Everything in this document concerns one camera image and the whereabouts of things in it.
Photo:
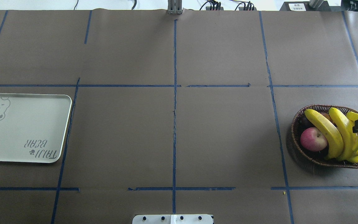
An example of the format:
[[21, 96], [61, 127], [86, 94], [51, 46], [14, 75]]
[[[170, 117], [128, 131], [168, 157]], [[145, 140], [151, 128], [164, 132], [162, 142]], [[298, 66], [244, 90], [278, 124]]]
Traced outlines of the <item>aluminium frame post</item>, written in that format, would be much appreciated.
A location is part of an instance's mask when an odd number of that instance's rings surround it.
[[183, 13], [183, 0], [168, 0], [168, 15], [180, 15]]

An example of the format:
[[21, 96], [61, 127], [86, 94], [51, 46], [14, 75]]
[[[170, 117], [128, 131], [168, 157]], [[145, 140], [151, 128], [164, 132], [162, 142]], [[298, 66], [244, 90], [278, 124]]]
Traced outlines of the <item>brown wicker basket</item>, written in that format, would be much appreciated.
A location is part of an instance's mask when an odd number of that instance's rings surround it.
[[308, 149], [305, 149], [300, 143], [300, 136], [305, 130], [305, 128], [301, 126], [300, 120], [304, 116], [305, 110], [313, 109], [319, 113], [327, 113], [331, 107], [339, 109], [344, 114], [348, 113], [349, 111], [358, 114], [357, 110], [346, 106], [321, 104], [304, 106], [295, 114], [291, 122], [290, 129], [287, 134], [288, 153], [299, 166], [305, 166], [307, 169], [322, 167], [358, 169], [358, 163], [349, 161], [337, 161], [335, 159], [325, 160], [324, 157], [328, 153], [328, 148], [325, 148], [319, 152], [312, 152]]

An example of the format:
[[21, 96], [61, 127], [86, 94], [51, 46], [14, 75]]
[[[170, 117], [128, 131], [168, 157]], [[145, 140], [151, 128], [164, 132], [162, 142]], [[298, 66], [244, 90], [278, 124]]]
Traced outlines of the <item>black power strip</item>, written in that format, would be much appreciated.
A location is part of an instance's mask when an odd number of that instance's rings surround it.
[[207, 0], [201, 7], [200, 10], [205, 9], [207, 11], [221, 11], [224, 10], [222, 3], [215, 0]]
[[256, 7], [251, 1], [247, 1], [247, 2], [240, 2], [239, 4], [237, 4], [237, 7], [235, 10], [254, 11], [254, 10], [256, 10]]

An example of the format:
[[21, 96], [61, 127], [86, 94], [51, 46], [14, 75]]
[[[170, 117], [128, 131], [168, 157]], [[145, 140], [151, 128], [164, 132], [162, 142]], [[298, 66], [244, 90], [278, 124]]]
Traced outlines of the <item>yellow banana far side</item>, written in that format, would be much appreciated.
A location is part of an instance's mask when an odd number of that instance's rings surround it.
[[304, 111], [306, 118], [325, 136], [328, 142], [328, 154], [325, 159], [338, 158], [344, 149], [341, 133], [325, 116], [313, 109]]

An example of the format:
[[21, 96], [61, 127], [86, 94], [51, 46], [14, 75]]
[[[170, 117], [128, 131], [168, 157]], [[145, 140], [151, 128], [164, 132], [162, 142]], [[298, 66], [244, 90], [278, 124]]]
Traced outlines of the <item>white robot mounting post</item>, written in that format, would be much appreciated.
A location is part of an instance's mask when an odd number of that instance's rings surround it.
[[210, 214], [145, 214], [135, 215], [133, 224], [214, 224]]

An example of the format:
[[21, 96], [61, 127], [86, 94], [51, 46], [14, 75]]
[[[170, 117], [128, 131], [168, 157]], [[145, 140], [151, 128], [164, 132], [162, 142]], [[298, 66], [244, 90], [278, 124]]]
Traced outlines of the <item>dark red apple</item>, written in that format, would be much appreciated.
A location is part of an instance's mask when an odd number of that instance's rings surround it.
[[303, 128], [303, 129], [308, 129], [308, 128], [312, 128], [315, 127], [315, 125], [313, 125], [305, 115], [301, 116], [299, 119], [299, 127]]

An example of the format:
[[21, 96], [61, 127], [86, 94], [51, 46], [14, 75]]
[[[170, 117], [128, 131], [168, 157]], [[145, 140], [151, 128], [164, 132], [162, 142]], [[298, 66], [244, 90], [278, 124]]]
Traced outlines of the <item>white bear tray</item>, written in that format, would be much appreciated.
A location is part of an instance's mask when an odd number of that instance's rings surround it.
[[0, 161], [56, 162], [71, 105], [68, 95], [0, 93]]

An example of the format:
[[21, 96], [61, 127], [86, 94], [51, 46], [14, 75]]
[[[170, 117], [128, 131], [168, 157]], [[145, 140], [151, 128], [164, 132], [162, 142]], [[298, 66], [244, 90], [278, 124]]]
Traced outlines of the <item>yellow banana under top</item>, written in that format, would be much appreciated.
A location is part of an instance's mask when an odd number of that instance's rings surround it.
[[344, 143], [344, 149], [336, 159], [343, 161], [354, 157], [358, 148], [355, 148], [357, 137], [352, 131], [352, 122], [338, 108], [331, 107], [328, 114], [337, 125]]

